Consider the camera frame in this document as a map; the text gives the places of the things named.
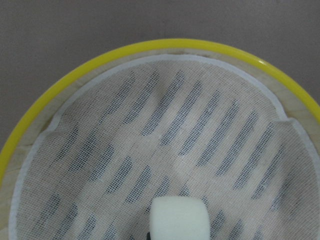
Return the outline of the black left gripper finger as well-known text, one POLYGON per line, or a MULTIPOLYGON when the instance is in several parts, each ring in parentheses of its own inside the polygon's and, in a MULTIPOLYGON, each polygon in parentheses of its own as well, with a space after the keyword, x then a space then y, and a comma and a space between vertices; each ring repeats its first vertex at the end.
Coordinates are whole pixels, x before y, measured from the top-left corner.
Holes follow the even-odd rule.
POLYGON ((148 233, 146 234, 146 240, 151 240, 150 232, 148 232, 148 233))

